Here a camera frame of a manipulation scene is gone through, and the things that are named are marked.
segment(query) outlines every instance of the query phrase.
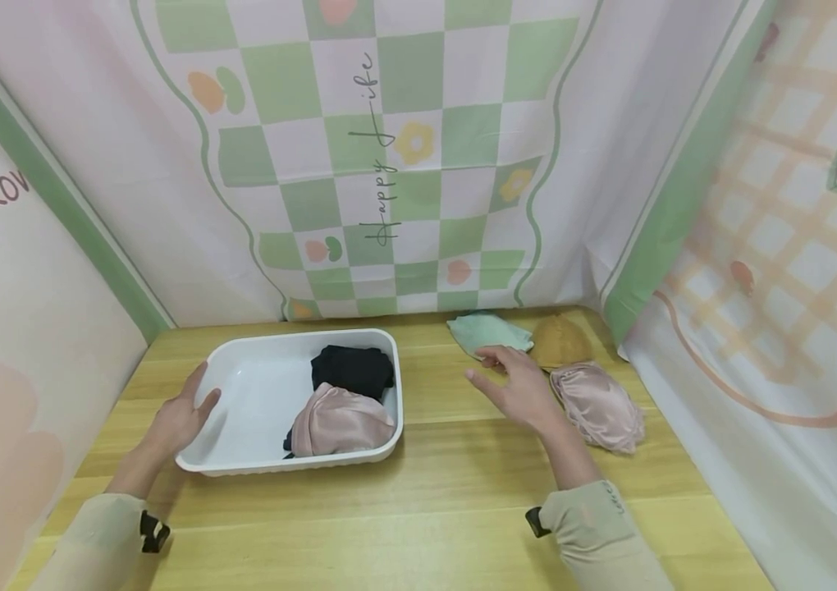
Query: beige sleeve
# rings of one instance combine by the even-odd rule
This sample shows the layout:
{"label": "beige sleeve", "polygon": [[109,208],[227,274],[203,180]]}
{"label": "beige sleeve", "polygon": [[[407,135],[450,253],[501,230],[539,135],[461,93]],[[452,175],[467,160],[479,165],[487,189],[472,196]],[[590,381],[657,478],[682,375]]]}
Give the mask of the beige sleeve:
{"label": "beige sleeve", "polygon": [[581,591],[670,591],[655,553],[607,480],[554,492],[539,511]]}
{"label": "beige sleeve", "polygon": [[146,503],[127,494],[100,494],[81,507],[31,591],[118,591],[143,548]]}

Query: mint green cloth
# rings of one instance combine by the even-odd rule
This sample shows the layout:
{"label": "mint green cloth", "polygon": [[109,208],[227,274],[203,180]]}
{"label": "mint green cloth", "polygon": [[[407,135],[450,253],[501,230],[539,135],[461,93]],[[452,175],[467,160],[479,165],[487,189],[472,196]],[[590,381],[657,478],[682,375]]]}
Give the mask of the mint green cloth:
{"label": "mint green cloth", "polygon": [[476,360],[481,357],[474,352],[481,347],[505,345],[513,349],[530,350],[534,343],[530,341],[531,334],[519,326],[507,323],[489,312],[475,312],[468,316],[459,316],[454,321],[448,321],[451,336],[464,349],[464,353]]}

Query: black strap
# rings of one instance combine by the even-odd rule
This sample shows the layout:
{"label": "black strap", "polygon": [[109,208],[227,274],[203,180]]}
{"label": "black strap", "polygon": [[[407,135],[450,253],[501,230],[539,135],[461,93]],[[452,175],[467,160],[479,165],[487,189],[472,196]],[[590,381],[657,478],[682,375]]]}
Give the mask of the black strap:
{"label": "black strap", "polygon": [[156,517],[143,511],[139,517],[139,535],[143,536],[143,554],[159,554],[172,530]]}
{"label": "black strap", "polygon": [[544,529],[543,524],[539,522],[539,511],[541,509],[543,509],[542,506],[535,506],[533,509],[527,511],[526,514],[524,514],[527,523],[530,524],[530,529],[533,530],[534,535],[538,538],[541,538],[544,535],[553,534],[553,531],[550,531],[549,529]]}

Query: human hand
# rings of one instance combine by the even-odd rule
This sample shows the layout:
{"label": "human hand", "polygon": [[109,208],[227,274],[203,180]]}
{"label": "human hand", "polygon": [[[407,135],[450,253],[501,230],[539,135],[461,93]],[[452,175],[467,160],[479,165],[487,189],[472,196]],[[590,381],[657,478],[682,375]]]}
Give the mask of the human hand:
{"label": "human hand", "polygon": [[206,369],[208,361],[202,361],[186,379],[180,394],[162,403],[140,447],[169,460],[195,440],[222,396],[222,391],[216,387],[208,393],[202,405],[195,408],[195,393]]}
{"label": "human hand", "polygon": [[483,347],[475,353],[483,357],[483,367],[503,369],[507,384],[498,386],[474,369],[464,372],[464,377],[505,417],[537,433],[554,428],[561,421],[565,423],[560,404],[550,392],[542,369],[522,350],[495,346]]}

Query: checkered fabric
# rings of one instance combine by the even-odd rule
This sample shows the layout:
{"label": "checkered fabric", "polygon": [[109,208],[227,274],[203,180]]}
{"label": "checkered fabric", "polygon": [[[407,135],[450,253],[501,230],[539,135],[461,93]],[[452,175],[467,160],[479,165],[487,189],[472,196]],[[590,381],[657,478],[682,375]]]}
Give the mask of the checkered fabric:
{"label": "checkered fabric", "polygon": [[[155,0],[159,62],[289,318],[513,305],[579,0]],[[592,3],[586,8],[592,10]]]}
{"label": "checkered fabric", "polygon": [[758,57],[716,184],[666,280],[716,360],[823,378],[837,342],[837,2],[793,6]]}

